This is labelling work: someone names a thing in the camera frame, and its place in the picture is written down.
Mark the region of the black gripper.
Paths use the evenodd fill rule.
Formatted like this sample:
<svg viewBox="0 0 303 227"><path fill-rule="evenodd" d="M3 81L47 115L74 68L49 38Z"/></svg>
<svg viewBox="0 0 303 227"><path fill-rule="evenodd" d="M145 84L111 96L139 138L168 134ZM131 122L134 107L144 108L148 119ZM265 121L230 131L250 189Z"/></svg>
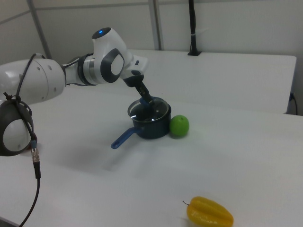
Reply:
<svg viewBox="0 0 303 227"><path fill-rule="evenodd" d="M143 83L144 75L133 75L129 78L123 79L128 87L135 87L141 96L141 103L146 105L154 105L154 98L149 94L149 90Z"/></svg>

